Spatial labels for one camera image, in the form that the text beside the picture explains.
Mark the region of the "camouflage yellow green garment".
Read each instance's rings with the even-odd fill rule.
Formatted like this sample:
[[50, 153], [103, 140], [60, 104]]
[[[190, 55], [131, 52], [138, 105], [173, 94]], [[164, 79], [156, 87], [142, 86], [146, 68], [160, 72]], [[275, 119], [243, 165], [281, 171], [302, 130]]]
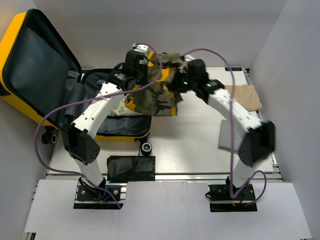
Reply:
[[133, 92], [124, 99], [124, 106], [141, 115], [152, 117], [172, 117], [178, 114], [177, 104], [182, 101], [177, 91], [171, 91], [169, 85], [174, 80], [183, 63], [179, 53], [161, 53], [160, 69], [159, 58], [150, 52], [148, 55], [147, 76], [148, 81], [155, 79], [158, 73], [160, 77], [148, 88]]

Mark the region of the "white green patterned garment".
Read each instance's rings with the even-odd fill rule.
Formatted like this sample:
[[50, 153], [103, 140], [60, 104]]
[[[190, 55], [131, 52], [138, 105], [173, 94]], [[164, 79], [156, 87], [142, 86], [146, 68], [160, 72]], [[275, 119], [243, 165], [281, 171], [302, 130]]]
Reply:
[[144, 114], [135, 112], [130, 110], [125, 106], [125, 99], [124, 97], [121, 101], [114, 105], [113, 109], [109, 112], [109, 117], [132, 117], [132, 116], [143, 116]]

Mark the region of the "beige garment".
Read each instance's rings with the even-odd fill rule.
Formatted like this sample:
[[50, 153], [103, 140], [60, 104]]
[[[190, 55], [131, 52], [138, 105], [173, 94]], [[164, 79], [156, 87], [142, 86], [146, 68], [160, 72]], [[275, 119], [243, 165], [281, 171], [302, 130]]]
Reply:
[[236, 85], [233, 97], [248, 112], [258, 111], [263, 108], [259, 95], [253, 85]]

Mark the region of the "grey cloth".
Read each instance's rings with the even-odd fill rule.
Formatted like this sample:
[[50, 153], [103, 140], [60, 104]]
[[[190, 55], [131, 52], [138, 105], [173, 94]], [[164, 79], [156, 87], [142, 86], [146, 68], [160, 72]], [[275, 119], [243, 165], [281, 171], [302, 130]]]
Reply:
[[[240, 145], [242, 143], [242, 139], [239, 136], [239, 134], [234, 131], [234, 149], [233, 152], [235, 154], [238, 153], [238, 150], [240, 148]], [[220, 131], [219, 131], [219, 137], [218, 137], [218, 145], [217, 148], [220, 150], [224, 150], [227, 152], [231, 152], [232, 146], [231, 146], [231, 125], [230, 123], [223, 119], [220, 123]]]

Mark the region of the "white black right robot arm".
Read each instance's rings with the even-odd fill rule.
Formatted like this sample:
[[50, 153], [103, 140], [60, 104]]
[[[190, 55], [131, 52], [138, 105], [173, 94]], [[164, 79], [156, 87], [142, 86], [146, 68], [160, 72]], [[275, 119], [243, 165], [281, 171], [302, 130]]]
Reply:
[[229, 123], [231, 130], [241, 137], [237, 164], [231, 164], [226, 180], [226, 195], [236, 200], [244, 193], [244, 187], [253, 177], [261, 162], [275, 150], [275, 125], [263, 122], [251, 115], [234, 100], [225, 86], [210, 79], [203, 60], [191, 55], [182, 57], [180, 70], [176, 71], [172, 84], [179, 93], [192, 91], [208, 106], [217, 110]]

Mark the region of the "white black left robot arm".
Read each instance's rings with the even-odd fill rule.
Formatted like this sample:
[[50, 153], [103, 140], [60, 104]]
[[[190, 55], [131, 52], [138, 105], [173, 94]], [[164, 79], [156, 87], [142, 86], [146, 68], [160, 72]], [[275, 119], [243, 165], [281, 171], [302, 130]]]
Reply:
[[126, 91], [133, 90], [137, 82], [148, 81], [150, 51], [150, 47], [143, 44], [128, 51], [125, 61], [111, 70], [96, 99], [72, 123], [62, 126], [64, 149], [78, 164], [81, 181], [89, 187], [88, 193], [96, 200], [105, 196], [106, 180], [97, 162], [100, 146], [95, 137], [110, 111], [124, 98]]

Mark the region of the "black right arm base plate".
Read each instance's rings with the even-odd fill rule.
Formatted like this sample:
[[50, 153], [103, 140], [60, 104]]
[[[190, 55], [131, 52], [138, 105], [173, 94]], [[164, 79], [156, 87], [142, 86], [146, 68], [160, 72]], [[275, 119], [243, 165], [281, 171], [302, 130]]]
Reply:
[[236, 197], [231, 198], [229, 188], [226, 184], [208, 185], [209, 191], [205, 194], [205, 198], [209, 201], [211, 213], [244, 213], [257, 212], [257, 204], [253, 203], [256, 199], [254, 188], [249, 184]]

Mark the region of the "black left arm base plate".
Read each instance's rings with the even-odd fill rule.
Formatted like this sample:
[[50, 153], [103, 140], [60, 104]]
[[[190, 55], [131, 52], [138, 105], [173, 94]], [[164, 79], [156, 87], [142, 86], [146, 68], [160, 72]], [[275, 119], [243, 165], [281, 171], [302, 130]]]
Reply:
[[[122, 207], [126, 198], [127, 184], [107, 182], [105, 188]], [[77, 183], [73, 208], [76, 210], [120, 210], [110, 194], [103, 192], [101, 196], [93, 197], [80, 182]]]

